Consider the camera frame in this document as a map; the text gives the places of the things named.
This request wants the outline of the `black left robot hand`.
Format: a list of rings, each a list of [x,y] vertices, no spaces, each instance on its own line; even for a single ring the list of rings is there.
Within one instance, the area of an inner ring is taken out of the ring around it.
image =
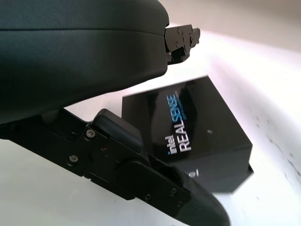
[[[86,122],[77,102],[160,77],[200,29],[169,27],[157,0],[3,0],[0,137],[190,226],[228,226],[221,203],[143,152],[140,131],[109,110]]]

